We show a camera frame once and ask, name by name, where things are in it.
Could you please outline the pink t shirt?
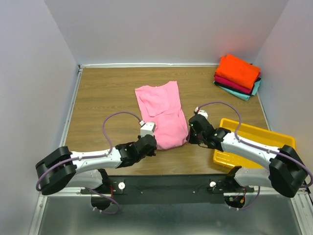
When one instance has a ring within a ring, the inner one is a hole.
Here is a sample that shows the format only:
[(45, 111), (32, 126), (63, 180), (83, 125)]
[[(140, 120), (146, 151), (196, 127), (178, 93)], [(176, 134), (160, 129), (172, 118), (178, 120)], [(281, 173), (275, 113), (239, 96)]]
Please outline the pink t shirt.
[(188, 127), (181, 107), (176, 81), (152, 87), (135, 89), (141, 116), (145, 122), (154, 122), (158, 150), (168, 150), (186, 143)]

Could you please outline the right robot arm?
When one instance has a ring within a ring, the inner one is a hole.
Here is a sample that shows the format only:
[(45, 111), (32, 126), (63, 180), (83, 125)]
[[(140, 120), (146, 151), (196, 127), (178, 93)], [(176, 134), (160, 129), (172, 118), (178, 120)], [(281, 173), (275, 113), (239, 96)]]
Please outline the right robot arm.
[(225, 178), (225, 187), (231, 192), (241, 187), (260, 186), (273, 188), (292, 198), (308, 176), (299, 155), (289, 145), (279, 148), (242, 138), (223, 127), (214, 128), (201, 114), (191, 117), (189, 126), (189, 143), (204, 144), (209, 149), (235, 154), (261, 166), (255, 169), (240, 165), (232, 168)]

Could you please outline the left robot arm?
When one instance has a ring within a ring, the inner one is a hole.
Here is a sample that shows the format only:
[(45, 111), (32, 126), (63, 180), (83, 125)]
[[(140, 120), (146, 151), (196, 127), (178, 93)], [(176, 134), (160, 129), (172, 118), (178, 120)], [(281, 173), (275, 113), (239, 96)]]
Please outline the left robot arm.
[(146, 156), (154, 156), (156, 149), (157, 141), (152, 135), (101, 151), (71, 152), (67, 146), (58, 147), (35, 165), (36, 190), (42, 195), (55, 194), (68, 187), (77, 174), (133, 166)]

